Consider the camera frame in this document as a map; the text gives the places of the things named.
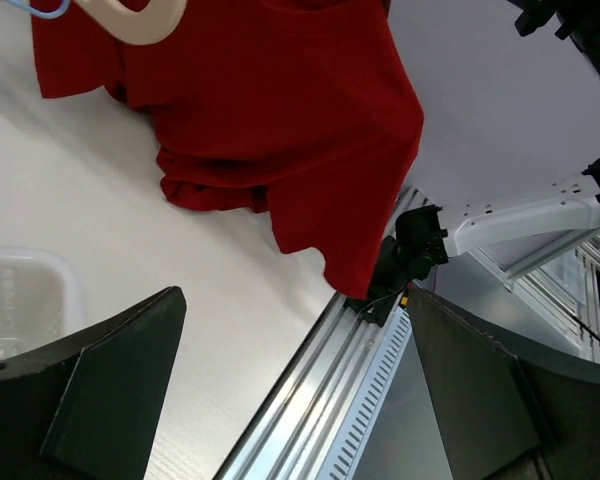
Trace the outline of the beige round hook hanger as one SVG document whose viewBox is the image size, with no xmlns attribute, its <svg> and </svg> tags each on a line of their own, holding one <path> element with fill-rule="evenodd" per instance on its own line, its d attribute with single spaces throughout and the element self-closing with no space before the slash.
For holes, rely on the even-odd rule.
<svg viewBox="0 0 600 480">
<path fill-rule="evenodd" d="M 135 46 L 159 43 L 180 23 L 187 0 L 150 1 L 135 11 L 115 0 L 77 0 L 76 4 L 117 40 Z"/>
</svg>

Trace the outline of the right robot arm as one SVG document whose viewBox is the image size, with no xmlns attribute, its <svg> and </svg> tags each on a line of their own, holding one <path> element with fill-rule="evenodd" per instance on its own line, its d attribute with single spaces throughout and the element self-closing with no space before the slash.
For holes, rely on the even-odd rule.
<svg viewBox="0 0 600 480">
<path fill-rule="evenodd" d="M 600 78 L 600 1 L 518 1 L 515 28 L 533 34 L 551 18 Z M 586 169 L 518 197 L 459 208 L 428 204 L 400 213 L 382 242 L 368 299 L 384 301 L 450 258 L 503 241 L 559 231 L 600 231 L 600 158 Z"/>
</svg>

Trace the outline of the light blue wire hanger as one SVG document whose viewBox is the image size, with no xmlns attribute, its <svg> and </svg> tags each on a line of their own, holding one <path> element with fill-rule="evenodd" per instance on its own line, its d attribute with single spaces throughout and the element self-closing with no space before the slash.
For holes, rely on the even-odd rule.
<svg viewBox="0 0 600 480">
<path fill-rule="evenodd" d="M 61 0 L 57 7 L 50 10 L 40 10 L 30 3 L 22 0 L 8 0 L 8 3 L 27 12 L 28 14 L 43 20 L 53 20 L 63 16 L 71 5 L 70 0 Z"/>
</svg>

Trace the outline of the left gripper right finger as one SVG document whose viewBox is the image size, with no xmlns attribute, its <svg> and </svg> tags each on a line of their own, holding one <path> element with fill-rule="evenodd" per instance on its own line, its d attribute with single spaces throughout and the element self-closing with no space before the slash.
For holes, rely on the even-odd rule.
<svg viewBox="0 0 600 480">
<path fill-rule="evenodd" d="M 600 479 L 600 364 L 418 287 L 407 311 L 456 479 Z"/>
</svg>

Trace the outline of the red t shirt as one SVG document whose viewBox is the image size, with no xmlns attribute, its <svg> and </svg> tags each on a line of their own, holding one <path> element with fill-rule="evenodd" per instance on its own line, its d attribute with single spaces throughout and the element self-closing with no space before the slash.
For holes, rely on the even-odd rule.
<svg viewBox="0 0 600 480">
<path fill-rule="evenodd" d="M 285 254 L 318 250 L 326 281 L 366 296 L 424 113 L 385 1 L 191 1 L 132 46 L 72 6 L 33 19 L 41 94 L 104 88 L 149 117 L 161 189 L 193 211 L 268 213 Z"/>
</svg>

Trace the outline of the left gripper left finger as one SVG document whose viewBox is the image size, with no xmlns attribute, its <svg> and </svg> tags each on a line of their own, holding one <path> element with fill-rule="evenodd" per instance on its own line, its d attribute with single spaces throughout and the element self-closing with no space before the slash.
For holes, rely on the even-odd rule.
<svg viewBox="0 0 600 480">
<path fill-rule="evenodd" d="M 186 316 L 176 286 L 0 361 L 0 479 L 141 479 Z"/>
</svg>

